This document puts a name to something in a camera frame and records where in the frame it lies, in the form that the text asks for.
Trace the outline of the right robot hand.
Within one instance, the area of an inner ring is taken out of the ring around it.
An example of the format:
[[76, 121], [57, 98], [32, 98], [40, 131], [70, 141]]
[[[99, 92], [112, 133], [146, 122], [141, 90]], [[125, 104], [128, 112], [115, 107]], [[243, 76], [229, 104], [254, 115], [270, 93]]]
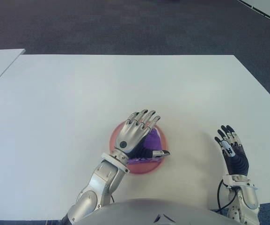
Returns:
[[214, 137], [214, 139], [222, 150], [228, 174], [247, 176], [249, 163], [237, 133], [229, 125], [222, 125], [221, 129], [218, 129], [217, 132], [221, 136], [221, 139], [218, 137]]

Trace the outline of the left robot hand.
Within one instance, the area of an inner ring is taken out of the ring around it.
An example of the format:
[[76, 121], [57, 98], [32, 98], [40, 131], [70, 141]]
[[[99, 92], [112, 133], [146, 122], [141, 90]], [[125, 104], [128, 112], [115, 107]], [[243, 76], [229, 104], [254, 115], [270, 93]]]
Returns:
[[144, 109], [132, 113], [116, 136], [111, 156], [120, 161], [133, 158], [162, 158], [170, 155], [167, 150], [155, 150], [144, 146], [160, 116], [154, 116], [155, 110]]

